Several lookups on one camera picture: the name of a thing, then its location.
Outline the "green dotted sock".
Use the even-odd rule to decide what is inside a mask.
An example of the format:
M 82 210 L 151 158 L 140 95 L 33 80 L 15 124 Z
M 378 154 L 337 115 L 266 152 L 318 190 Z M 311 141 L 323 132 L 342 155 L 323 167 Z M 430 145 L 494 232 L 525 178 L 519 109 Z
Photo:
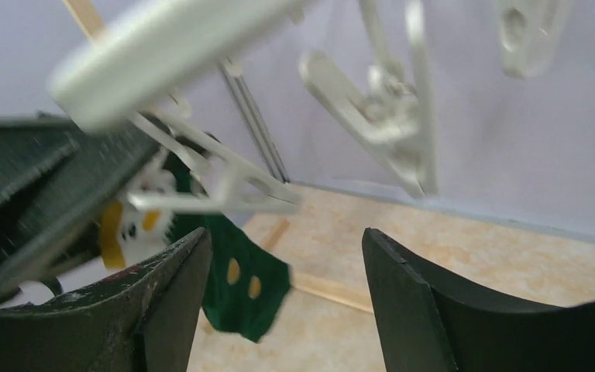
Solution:
M 258 343 L 291 290 L 289 265 L 254 243 L 225 215 L 140 211 L 127 206 L 120 195 L 105 208 L 98 224 L 98 246 L 111 272 L 164 251 L 197 228 L 210 233 L 213 253 L 201 307 L 219 332 Z

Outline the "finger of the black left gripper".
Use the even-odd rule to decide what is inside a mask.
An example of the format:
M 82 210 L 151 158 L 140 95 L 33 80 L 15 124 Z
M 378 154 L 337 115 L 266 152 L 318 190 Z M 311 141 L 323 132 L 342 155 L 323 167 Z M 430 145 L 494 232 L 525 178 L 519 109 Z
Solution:
M 101 134 L 66 117 L 0 117 L 0 304 L 85 262 L 74 242 L 158 152 L 132 123 Z

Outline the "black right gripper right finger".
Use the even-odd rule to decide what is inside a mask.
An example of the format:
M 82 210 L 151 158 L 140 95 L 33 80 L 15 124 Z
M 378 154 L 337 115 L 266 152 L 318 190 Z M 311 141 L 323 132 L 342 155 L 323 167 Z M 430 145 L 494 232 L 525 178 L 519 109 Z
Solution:
M 389 371 L 595 371 L 595 301 L 518 298 L 433 263 L 379 229 L 363 260 Z

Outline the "white plastic clip hanger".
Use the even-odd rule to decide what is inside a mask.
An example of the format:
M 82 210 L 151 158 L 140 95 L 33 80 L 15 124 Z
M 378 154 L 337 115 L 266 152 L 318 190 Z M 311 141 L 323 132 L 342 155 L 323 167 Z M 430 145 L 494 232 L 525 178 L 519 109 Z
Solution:
M 49 92 L 70 119 L 88 133 L 130 120 L 161 95 L 196 78 L 242 49 L 281 20 L 301 10 L 301 1 L 142 1 L 121 14 L 92 43 L 75 50 L 52 73 Z M 386 89 L 415 95 L 389 49 L 377 5 L 361 1 L 366 34 Z M 410 51 L 424 49 L 425 14 L 420 1 L 404 10 Z

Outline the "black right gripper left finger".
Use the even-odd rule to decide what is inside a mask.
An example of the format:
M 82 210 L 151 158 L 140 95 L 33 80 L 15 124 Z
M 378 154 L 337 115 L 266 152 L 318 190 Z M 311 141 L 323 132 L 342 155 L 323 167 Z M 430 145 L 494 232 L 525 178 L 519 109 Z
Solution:
M 41 305 L 0 308 L 0 371 L 184 371 L 212 258 L 203 228 Z

